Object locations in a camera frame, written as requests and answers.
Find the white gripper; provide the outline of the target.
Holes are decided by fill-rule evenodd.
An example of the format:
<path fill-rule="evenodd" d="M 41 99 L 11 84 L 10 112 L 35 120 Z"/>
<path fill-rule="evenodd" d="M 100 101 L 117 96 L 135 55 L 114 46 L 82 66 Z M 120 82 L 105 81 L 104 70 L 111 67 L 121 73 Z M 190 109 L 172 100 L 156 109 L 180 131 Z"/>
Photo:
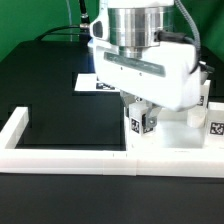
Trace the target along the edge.
<path fill-rule="evenodd" d="M 125 108 L 135 102 L 135 96 L 154 103 L 147 108 L 146 128 L 157 125 L 161 107 L 183 111 L 199 102 L 200 71 L 191 74 L 192 45 L 160 42 L 144 49 L 141 59 L 132 59 L 121 56 L 118 47 L 106 41 L 95 39 L 93 43 L 95 72 L 101 82 L 122 90 Z"/>

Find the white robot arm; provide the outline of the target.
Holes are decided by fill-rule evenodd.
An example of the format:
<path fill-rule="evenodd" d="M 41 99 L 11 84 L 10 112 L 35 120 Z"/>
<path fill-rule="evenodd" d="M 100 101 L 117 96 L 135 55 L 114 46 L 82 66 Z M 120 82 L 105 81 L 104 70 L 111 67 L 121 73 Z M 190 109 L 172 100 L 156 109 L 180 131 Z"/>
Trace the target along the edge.
<path fill-rule="evenodd" d="M 146 103 L 145 126 L 157 124 L 161 109 L 183 111 L 200 99 L 200 38 L 173 31 L 181 0 L 107 0 L 90 25 L 95 72 L 120 90 L 127 110 L 137 97 Z"/>

